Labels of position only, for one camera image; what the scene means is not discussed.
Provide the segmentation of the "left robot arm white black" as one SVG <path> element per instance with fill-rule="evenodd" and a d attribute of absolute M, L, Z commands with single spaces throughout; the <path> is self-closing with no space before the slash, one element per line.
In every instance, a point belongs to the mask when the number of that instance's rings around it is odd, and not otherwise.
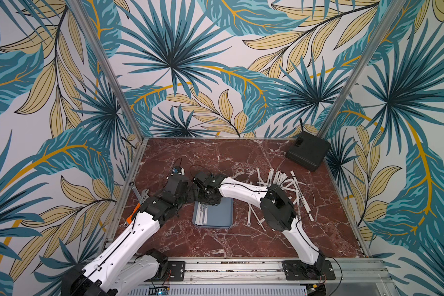
<path fill-rule="evenodd" d="M 129 264 L 139 248 L 186 203 L 189 178 L 170 175 L 158 195 L 147 198 L 133 221 L 102 254 L 62 277 L 63 296 L 125 296 L 147 280 L 165 281 L 168 258 L 152 249 Z"/>

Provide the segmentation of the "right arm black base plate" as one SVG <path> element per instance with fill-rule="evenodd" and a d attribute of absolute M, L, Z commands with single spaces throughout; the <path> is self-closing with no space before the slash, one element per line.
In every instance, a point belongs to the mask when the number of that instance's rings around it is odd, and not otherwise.
<path fill-rule="evenodd" d="M 320 265 L 307 265 L 300 260 L 285 260 L 282 262 L 287 281 L 331 281 L 336 279 L 332 264 L 329 260 Z"/>

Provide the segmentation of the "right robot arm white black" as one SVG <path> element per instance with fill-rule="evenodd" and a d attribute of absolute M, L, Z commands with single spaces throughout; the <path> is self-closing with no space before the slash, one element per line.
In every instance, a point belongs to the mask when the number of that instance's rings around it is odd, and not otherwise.
<path fill-rule="evenodd" d="M 249 185 L 224 174 L 202 171 L 193 177 L 192 182 L 194 198 L 201 204 L 216 206 L 222 198 L 230 198 L 261 209 L 269 227 L 286 237 L 302 263 L 317 270 L 323 267 L 326 257 L 304 232 L 294 204 L 280 186 Z"/>

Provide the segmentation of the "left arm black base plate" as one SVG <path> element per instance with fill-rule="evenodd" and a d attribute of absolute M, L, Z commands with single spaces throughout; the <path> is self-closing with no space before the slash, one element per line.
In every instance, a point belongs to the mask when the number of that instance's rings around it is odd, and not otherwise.
<path fill-rule="evenodd" d="M 163 262 L 158 267 L 156 275 L 149 281 L 170 281 L 182 282 L 185 278 L 186 262 L 185 261 L 168 261 Z"/>

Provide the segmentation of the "blue plastic storage tray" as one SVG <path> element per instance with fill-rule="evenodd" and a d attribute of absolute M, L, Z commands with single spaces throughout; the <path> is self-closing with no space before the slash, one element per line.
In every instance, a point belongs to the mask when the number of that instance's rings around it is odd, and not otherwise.
<path fill-rule="evenodd" d="M 219 205 L 206 205 L 204 225 L 198 225 L 199 202 L 195 203 L 192 223 L 201 228 L 229 229 L 233 225 L 233 200 L 222 198 Z"/>

